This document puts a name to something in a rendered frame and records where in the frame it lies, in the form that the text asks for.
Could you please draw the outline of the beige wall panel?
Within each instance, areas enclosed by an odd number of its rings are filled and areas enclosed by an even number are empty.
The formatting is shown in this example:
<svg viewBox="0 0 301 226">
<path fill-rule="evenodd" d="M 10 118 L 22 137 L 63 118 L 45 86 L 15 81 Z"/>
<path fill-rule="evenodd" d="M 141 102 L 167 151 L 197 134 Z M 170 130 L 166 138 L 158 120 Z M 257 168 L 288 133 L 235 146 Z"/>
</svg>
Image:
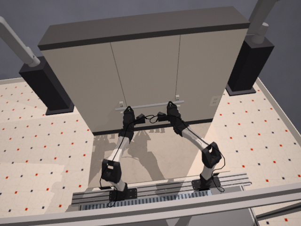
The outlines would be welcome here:
<svg viewBox="0 0 301 226">
<path fill-rule="evenodd" d="M 250 22 L 233 6 L 50 25 L 37 45 L 94 136 L 123 129 L 124 107 L 175 101 L 212 122 Z"/>
</svg>

